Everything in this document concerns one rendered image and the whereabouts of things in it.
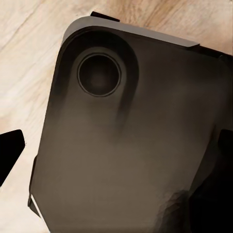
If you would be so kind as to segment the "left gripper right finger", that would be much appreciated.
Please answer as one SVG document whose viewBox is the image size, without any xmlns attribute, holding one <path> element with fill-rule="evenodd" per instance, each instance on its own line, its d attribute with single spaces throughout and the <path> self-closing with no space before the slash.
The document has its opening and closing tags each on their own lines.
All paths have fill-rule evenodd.
<svg viewBox="0 0 233 233">
<path fill-rule="evenodd" d="M 233 131 L 222 129 L 217 146 L 233 168 Z"/>
</svg>

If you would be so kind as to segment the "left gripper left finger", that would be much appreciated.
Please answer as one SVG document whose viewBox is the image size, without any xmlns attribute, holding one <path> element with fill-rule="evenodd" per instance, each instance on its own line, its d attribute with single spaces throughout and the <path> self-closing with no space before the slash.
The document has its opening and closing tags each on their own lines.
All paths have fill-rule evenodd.
<svg viewBox="0 0 233 233">
<path fill-rule="evenodd" d="M 0 134 L 0 188 L 25 148 L 21 129 Z"/>
</svg>

